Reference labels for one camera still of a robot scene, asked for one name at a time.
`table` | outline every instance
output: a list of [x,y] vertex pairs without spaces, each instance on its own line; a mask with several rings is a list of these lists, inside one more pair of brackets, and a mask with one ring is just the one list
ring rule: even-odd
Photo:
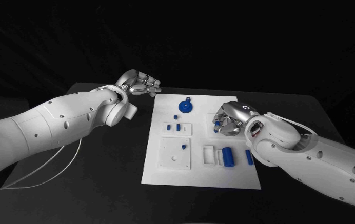
[[[77,83],[68,94],[105,84]],[[165,94],[237,96],[238,101],[309,126],[344,143],[322,106],[312,96],[163,88]],[[82,139],[67,171],[49,183],[0,191],[3,223],[307,223],[352,218],[354,206],[329,198],[292,179],[280,168],[257,160],[261,190],[142,185],[155,98],[130,96],[139,107],[133,120],[101,126]],[[16,186],[49,179],[65,167],[78,142],[49,165]],[[42,152],[19,162],[7,183],[28,174],[55,154]]]

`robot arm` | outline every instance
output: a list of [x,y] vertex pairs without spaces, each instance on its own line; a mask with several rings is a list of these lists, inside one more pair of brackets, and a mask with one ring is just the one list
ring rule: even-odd
[[[237,127],[222,125],[230,117]],[[286,173],[316,191],[355,205],[355,149],[318,136],[302,135],[273,113],[260,115],[250,105],[228,102],[215,119],[215,131],[232,136],[244,130],[247,146],[257,160]]]
[[116,85],[54,98],[25,113],[0,120],[0,170],[30,155],[62,147],[90,135],[103,125],[131,119],[137,107],[129,95],[160,92],[159,80],[136,70]]

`white cable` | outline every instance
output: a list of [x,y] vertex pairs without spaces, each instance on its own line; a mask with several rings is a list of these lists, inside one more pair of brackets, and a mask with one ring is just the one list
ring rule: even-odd
[[309,128],[306,127],[305,125],[302,125],[300,123],[297,123],[296,121],[293,120],[289,120],[286,118],[283,118],[282,116],[273,114],[274,116],[277,116],[279,118],[282,118],[283,120],[286,120],[287,122],[293,123],[295,125],[297,125],[299,127],[302,127],[303,129],[306,129],[312,134],[318,135],[316,132]]
[[[79,146],[78,146],[78,150],[77,150],[77,153],[75,153],[75,155],[74,155],[74,158],[72,158],[69,164],[67,165],[65,169],[64,169],[64,170],[56,174],[56,176],[52,177],[48,181],[45,181],[43,183],[41,183],[41,184],[38,184],[38,185],[35,185],[35,186],[30,186],[30,187],[38,187],[38,186],[41,186],[42,184],[48,183],[51,180],[54,180],[54,179],[61,175],[61,173],[67,170],[68,166],[71,165],[71,163],[72,163],[72,161],[74,161],[74,159],[75,159],[75,157],[77,157],[77,154],[78,154],[78,152],[79,152]],[[64,146],[62,146],[62,148],[59,149],[59,151],[56,152],[56,154],[54,155],[54,157],[48,160],[48,162],[46,162],[46,163],[45,163],[45,164],[43,164],[43,165],[42,165],[42,166],[41,166],[30,174],[28,174],[22,179],[16,180],[13,183],[10,183],[10,184],[6,185],[4,187],[2,187],[0,190],[30,188],[30,187],[9,187],[9,186],[12,186],[13,184],[16,184],[16,183],[20,182],[23,179],[26,179],[32,174],[35,174],[35,173],[45,167],[45,165],[52,161],[52,159],[56,157],[56,155],[59,154],[59,152],[61,152],[62,149],[64,149]]]

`screw hole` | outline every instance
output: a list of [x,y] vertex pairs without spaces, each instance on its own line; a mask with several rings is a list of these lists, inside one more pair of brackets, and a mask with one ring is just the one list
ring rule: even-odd
[[319,151],[319,152],[316,153],[316,158],[322,158],[322,157],[323,157],[323,152]]

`blue battery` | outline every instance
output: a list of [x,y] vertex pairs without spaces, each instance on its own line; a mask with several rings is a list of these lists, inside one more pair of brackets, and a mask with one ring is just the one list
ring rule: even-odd
[[234,167],[234,159],[232,159],[231,147],[225,147],[222,149],[222,154],[224,154],[224,166],[225,167]]
[[253,157],[251,157],[250,150],[245,150],[245,154],[247,154],[248,164],[253,165],[254,162],[253,162]]

